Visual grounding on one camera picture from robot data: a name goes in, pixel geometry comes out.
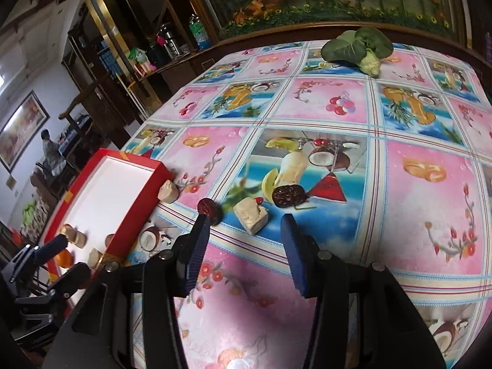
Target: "plastic bottle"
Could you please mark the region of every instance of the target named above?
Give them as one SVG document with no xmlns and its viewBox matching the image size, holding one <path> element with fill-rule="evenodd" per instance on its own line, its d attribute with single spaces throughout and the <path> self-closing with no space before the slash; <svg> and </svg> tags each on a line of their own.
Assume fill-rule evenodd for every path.
<svg viewBox="0 0 492 369">
<path fill-rule="evenodd" d="M 208 38 L 207 32 L 200 21 L 200 18 L 193 14 L 189 19 L 189 29 L 193 36 L 195 37 L 196 43 L 198 44 L 198 48 L 200 50 L 207 49 L 212 45 L 210 39 Z"/>
</svg>

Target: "printed fruit pattern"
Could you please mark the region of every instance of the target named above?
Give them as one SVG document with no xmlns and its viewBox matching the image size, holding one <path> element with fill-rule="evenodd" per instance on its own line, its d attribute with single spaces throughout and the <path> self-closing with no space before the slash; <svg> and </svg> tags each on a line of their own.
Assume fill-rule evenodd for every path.
<svg viewBox="0 0 492 369">
<path fill-rule="evenodd" d="M 346 115 L 355 112 L 355 103 L 348 98 L 348 93 L 344 91 L 338 97 L 332 97 L 330 103 L 326 105 L 328 112 L 334 112 L 337 115 Z"/>
</svg>

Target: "framed painting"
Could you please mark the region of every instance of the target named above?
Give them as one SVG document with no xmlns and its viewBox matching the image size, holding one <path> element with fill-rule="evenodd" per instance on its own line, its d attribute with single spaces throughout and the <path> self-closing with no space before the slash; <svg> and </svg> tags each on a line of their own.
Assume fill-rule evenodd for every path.
<svg viewBox="0 0 492 369">
<path fill-rule="evenodd" d="M 0 160 L 9 173 L 49 115 L 31 91 L 0 131 Z"/>
</svg>

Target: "tablecloth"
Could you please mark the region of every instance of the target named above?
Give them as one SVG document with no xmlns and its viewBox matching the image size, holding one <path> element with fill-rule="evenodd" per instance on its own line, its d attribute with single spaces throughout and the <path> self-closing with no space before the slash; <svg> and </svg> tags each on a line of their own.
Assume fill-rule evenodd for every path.
<svg viewBox="0 0 492 369">
<path fill-rule="evenodd" d="M 290 277 L 279 228 L 288 212 L 321 248 L 387 265 L 449 367 L 492 310 L 492 107 L 477 74 L 451 56 L 395 44 L 373 79 L 326 63 L 325 42 L 227 55 L 122 149 L 162 161 L 181 192 L 156 207 L 129 264 L 170 248 L 201 198 L 224 210 L 196 288 L 176 299 L 192 369 L 301 367 L 315 300 L 301 298 Z M 270 204 L 279 177 L 309 200 Z M 247 196 L 264 198 L 269 212 L 255 236 L 232 212 Z M 134 355 L 144 367 L 141 320 L 137 296 Z M 354 340 L 351 323 L 349 363 Z"/>
</svg>

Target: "green vegetable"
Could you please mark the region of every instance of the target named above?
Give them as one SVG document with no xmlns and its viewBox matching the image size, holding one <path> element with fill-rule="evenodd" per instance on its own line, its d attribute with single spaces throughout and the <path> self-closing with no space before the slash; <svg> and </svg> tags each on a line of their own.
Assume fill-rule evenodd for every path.
<svg viewBox="0 0 492 369">
<path fill-rule="evenodd" d="M 377 77 L 379 75 L 379 70 L 381 69 L 381 63 L 379 59 L 377 59 L 376 54 L 374 54 L 372 50 L 369 49 L 367 49 L 366 56 L 358 65 L 361 71 L 371 77 Z"/>
<path fill-rule="evenodd" d="M 393 44 L 378 29 L 363 26 L 357 31 L 347 30 L 330 40 L 321 49 L 325 61 L 347 61 L 356 64 L 371 77 L 380 72 L 380 59 L 393 53 Z"/>
</svg>

